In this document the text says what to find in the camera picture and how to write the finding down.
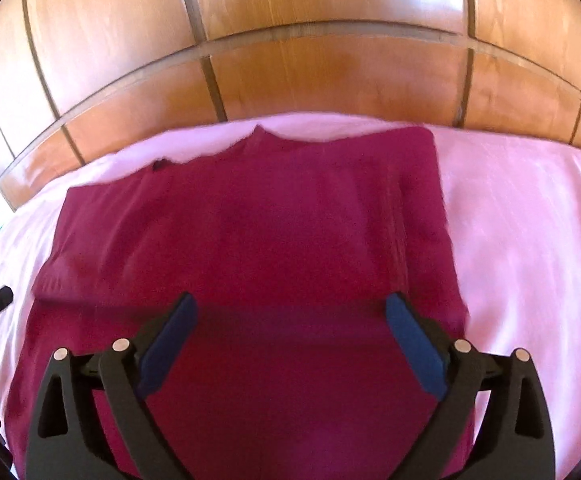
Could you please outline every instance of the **bed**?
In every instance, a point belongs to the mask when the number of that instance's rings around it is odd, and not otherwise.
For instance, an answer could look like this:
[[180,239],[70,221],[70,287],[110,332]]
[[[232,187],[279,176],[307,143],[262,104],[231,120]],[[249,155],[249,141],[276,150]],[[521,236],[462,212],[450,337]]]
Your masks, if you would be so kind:
[[[0,413],[23,345],[30,286],[50,254],[67,189],[110,182],[165,156],[186,162],[220,152],[256,124],[283,138],[314,141],[399,125],[287,114],[172,130],[48,184],[0,232],[0,285],[12,286],[16,298],[0,316]],[[469,308],[467,338],[482,351],[507,354],[525,346],[532,353],[551,413],[558,477],[564,478],[581,458],[581,151],[543,140],[430,129]],[[480,398],[478,420],[484,409]]]
[[467,338],[530,350],[564,478],[581,458],[581,0],[0,0],[0,414],[69,188],[256,124],[321,142],[411,123],[434,135]]

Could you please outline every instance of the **maroon shirt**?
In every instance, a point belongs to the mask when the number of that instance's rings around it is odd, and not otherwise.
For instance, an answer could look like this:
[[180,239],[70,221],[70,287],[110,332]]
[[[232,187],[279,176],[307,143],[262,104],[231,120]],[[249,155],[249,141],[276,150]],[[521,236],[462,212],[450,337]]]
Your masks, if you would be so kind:
[[[6,406],[24,478],[52,352],[132,336],[182,291],[200,322],[148,405],[198,480],[385,479],[426,425],[385,297],[464,332],[432,134],[333,142],[257,128],[227,152],[68,191]],[[136,474],[103,396],[120,468]],[[472,444],[472,424],[449,471]]]

